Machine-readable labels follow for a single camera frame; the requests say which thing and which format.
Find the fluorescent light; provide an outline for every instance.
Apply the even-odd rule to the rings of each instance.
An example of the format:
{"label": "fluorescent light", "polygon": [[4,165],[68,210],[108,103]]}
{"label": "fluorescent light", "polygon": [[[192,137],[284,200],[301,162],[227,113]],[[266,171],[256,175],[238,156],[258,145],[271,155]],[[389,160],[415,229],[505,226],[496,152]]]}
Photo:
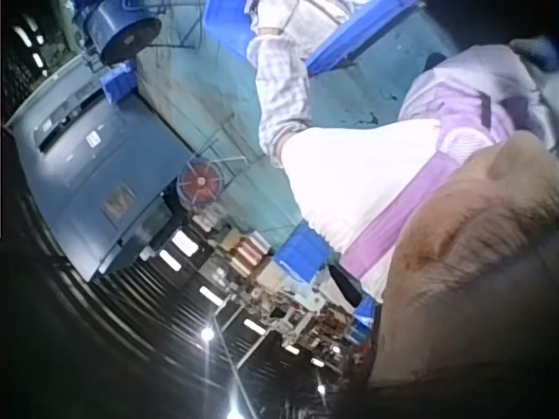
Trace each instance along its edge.
{"label": "fluorescent light", "polygon": [[254,332],[258,333],[260,336],[266,333],[264,327],[257,325],[250,319],[246,319],[243,324],[247,326],[249,329],[253,330]]}
{"label": "fluorescent light", "polygon": [[216,306],[221,306],[224,301],[219,298],[216,294],[214,294],[213,292],[211,292],[208,288],[206,288],[205,286],[203,286],[202,288],[200,288],[200,293],[202,295],[204,295],[209,301],[211,301],[213,304],[215,304]]}
{"label": "fluorescent light", "polygon": [[33,59],[35,60],[35,64],[38,68],[43,68],[43,60],[39,57],[39,55],[35,52],[33,53]]}
{"label": "fluorescent light", "polygon": [[24,44],[27,48],[31,48],[31,40],[29,39],[29,37],[27,36],[27,34],[23,29],[21,29],[19,26],[14,26],[14,32],[16,32],[16,34],[21,38],[21,40],[24,41]]}
{"label": "fluorescent light", "polygon": [[168,251],[160,251],[159,256],[163,259],[167,264],[171,267],[173,271],[179,272],[182,268],[181,264],[179,264],[175,258],[169,255]]}
{"label": "fluorescent light", "polygon": [[215,335],[216,333],[213,331],[211,327],[205,327],[204,329],[202,329],[202,332],[200,333],[200,337],[204,342],[209,342],[214,338]]}
{"label": "fluorescent light", "polygon": [[36,32],[38,30],[37,22],[35,22],[34,18],[32,18],[28,15],[24,15],[24,19],[25,19],[25,22],[27,22],[27,24],[29,25],[29,28],[32,31]]}
{"label": "fluorescent light", "polygon": [[316,358],[313,358],[313,359],[311,360],[311,364],[314,364],[314,365],[317,366],[318,368],[324,367],[324,362],[322,362],[321,360],[317,360]]}
{"label": "fluorescent light", "polygon": [[245,419],[237,410],[232,410],[227,415],[227,419]]}
{"label": "fluorescent light", "polygon": [[171,241],[188,257],[191,257],[199,249],[199,246],[180,230],[175,233]]}
{"label": "fluorescent light", "polygon": [[291,352],[293,355],[298,355],[300,350],[296,347],[292,347],[291,345],[289,345],[288,347],[286,347],[286,351],[287,352]]}

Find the floor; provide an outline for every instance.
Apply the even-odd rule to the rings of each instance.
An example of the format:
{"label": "floor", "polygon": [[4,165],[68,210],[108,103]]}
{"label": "floor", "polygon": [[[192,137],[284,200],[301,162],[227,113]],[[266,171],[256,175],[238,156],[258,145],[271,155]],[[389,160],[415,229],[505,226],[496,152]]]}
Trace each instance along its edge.
{"label": "floor", "polygon": [[[198,7],[177,7],[163,18],[159,43],[176,43],[199,18]],[[194,148],[214,140],[205,155],[245,156],[223,166],[231,181],[220,200],[243,230],[260,231],[280,246],[300,213],[286,177],[258,145],[259,103],[254,70],[242,57],[194,26],[190,49],[152,47],[139,56],[141,93]],[[394,122],[412,80],[433,52],[456,47],[423,10],[394,24],[347,68],[312,80],[314,123],[372,128]]]}

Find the person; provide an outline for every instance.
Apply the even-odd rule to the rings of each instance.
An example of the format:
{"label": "person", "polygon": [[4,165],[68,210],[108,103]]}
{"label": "person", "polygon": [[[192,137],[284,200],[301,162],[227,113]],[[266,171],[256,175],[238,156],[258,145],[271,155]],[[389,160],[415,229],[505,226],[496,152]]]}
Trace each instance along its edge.
{"label": "person", "polygon": [[475,46],[419,75],[396,123],[313,127],[304,33],[285,30],[290,15],[281,3],[259,1],[259,34],[247,49],[260,145],[285,170],[303,218],[376,301],[400,264],[440,260],[480,214],[534,198],[535,189],[512,187],[501,173],[504,145],[524,130],[550,150],[554,121],[529,65],[510,47]]}

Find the blue crate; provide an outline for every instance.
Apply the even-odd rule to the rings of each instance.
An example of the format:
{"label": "blue crate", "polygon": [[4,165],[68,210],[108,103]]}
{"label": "blue crate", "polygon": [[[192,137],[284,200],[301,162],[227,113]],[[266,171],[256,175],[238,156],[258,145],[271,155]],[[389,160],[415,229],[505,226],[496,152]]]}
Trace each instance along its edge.
{"label": "blue crate", "polygon": [[100,79],[109,103],[117,103],[128,96],[137,86],[134,63],[118,65]]}
{"label": "blue crate", "polygon": [[[310,75],[334,70],[418,0],[371,0],[342,24],[307,60]],[[245,0],[207,0],[203,24],[222,46],[245,57],[254,33]]]}
{"label": "blue crate", "polygon": [[361,303],[353,312],[353,318],[369,329],[373,326],[376,302],[369,295],[363,295]]}
{"label": "blue crate", "polygon": [[300,282],[310,283],[322,263],[296,249],[282,249],[273,255],[275,262]]}
{"label": "blue crate", "polygon": [[273,256],[294,278],[310,282],[326,263],[330,249],[324,239],[306,224],[299,225]]}

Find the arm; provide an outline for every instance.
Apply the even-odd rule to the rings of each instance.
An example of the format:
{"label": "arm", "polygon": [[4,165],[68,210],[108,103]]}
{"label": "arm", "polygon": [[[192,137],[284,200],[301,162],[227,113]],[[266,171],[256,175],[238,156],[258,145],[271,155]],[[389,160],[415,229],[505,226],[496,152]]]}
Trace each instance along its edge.
{"label": "arm", "polygon": [[279,167],[285,141],[311,127],[307,67],[294,39],[266,28],[260,29],[249,44],[247,56],[256,68],[256,90],[262,109],[260,146],[272,164]]}

